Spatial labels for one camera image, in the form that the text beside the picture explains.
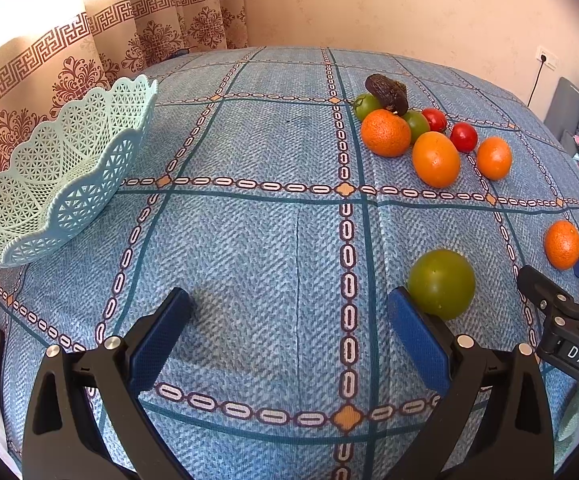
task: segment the screw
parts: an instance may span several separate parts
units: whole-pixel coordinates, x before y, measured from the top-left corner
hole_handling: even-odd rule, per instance
[[[103,346],[108,350],[114,350],[121,346],[121,338],[117,335],[112,335],[103,341]]]
[[[521,343],[519,344],[519,352],[521,352],[523,355],[532,355],[534,351],[527,343]]]
[[[60,354],[60,346],[58,345],[48,346],[48,349],[45,351],[47,357],[56,357],[58,354]]]
[[[472,348],[474,346],[474,340],[467,334],[461,334],[456,338],[456,341],[461,348]]]

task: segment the orange fruit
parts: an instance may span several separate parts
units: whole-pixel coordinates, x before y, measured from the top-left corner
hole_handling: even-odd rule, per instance
[[[361,124],[361,139],[377,155],[398,156],[409,147],[412,130],[406,120],[392,112],[374,110]]]
[[[484,140],[476,152],[476,167],[489,180],[500,180],[511,168],[511,149],[501,137]]]
[[[554,222],[545,233],[543,240],[545,255],[558,270],[573,267],[579,258],[579,234],[570,222]]]
[[[416,140],[412,162],[419,178],[432,187],[450,186],[460,173],[460,156],[456,146],[438,132],[427,132]]]

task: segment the electrical outlet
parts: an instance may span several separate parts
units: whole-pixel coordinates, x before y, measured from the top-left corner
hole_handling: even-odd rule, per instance
[[[558,66],[558,58],[550,51],[548,51],[544,46],[539,46],[538,49],[536,50],[536,59],[538,59],[539,61],[541,61],[540,59],[541,54],[543,54],[547,58],[545,66],[547,68],[551,68],[552,70],[556,70],[556,67]]]

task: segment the basket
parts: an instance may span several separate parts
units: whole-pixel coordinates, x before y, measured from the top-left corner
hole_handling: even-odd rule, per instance
[[[51,254],[112,198],[150,122],[158,83],[121,77],[43,121],[0,172],[0,267]]]

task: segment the beige wall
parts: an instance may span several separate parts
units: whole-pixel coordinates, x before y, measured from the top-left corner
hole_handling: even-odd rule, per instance
[[[560,76],[579,86],[579,0],[246,0],[250,44],[329,45],[404,54],[466,70],[527,102],[541,119]]]

